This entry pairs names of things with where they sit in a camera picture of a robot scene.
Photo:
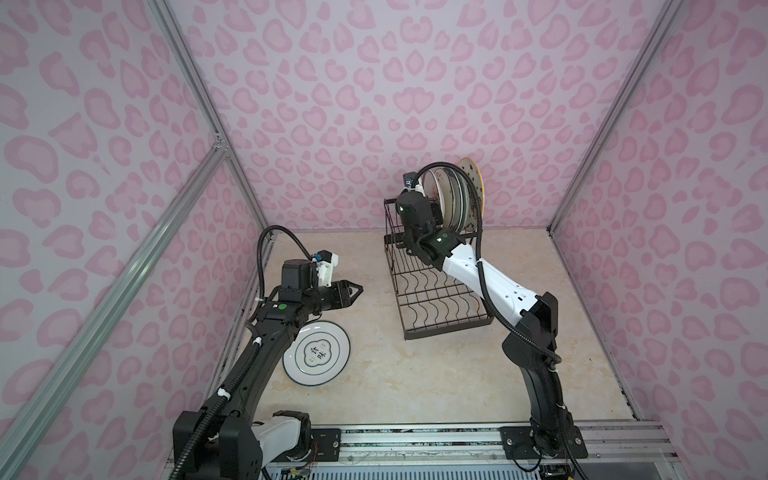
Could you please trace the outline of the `white plate black cloud outline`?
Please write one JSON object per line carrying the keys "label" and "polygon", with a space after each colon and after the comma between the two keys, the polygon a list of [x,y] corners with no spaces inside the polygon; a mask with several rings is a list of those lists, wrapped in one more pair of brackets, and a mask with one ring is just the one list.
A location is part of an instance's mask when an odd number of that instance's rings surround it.
{"label": "white plate black cloud outline", "polygon": [[296,384],[317,387],[334,380],[347,366],[351,342],[347,332],[329,321],[305,325],[284,353],[285,374]]}

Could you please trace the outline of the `white plate dark green rim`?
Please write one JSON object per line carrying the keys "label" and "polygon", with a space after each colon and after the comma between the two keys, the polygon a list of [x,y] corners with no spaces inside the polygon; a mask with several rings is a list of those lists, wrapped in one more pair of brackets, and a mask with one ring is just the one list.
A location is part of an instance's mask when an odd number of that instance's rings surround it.
{"label": "white plate dark green rim", "polygon": [[447,200],[449,227],[457,233],[465,229],[465,221],[468,216],[469,202],[466,199],[466,189],[464,180],[450,168],[443,169],[447,178]]}

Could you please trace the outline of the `white star cat plate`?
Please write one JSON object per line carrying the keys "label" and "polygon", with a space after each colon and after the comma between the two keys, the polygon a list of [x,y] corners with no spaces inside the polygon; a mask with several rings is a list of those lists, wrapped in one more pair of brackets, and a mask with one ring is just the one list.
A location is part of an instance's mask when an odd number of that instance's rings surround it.
{"label": "white star cat plate", "polygon": [[477,164],[469,157],[464,157],[458,164],[459,168],[467,175],[468,181],[463,182],[464,196],[466,199],[466,215],[464,231],[474,233],[477,220],[484,213],[484,182]]}

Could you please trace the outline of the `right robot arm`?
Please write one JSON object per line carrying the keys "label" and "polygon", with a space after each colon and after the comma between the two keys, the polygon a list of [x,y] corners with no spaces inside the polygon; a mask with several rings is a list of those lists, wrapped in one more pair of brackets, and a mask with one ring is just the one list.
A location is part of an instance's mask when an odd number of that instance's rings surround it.
{"label": "right robot arm", "polygon": [[399,194],[395,210],[404,228],[406,250],[479,295],[486,311],[508,330],[502,350],[523,377],[530,402],[532,450],[544,458],[565,456],[577,465],[587,454],[557,371],[562,362],[556,353],[557,298],[519,285],[482,258],[481,220],[469,244],[460,231],[438,221],[437,203],[415,189]]}

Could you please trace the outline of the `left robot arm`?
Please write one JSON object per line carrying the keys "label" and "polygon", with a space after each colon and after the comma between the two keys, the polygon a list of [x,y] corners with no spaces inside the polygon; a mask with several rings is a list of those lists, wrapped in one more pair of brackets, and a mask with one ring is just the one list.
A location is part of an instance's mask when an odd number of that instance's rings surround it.
{"label": "left robot arm", "polygon": [[172,479],[259,479],[275,458],[313,452],[308,414],[282,410],[262,424],[254,415],[278,363],[311,317],[352,306],[363,293],[349,280],[320,279],[314,259],[284,262],[281,282],[250,318],[249,344],[217,390],[172,429]]}

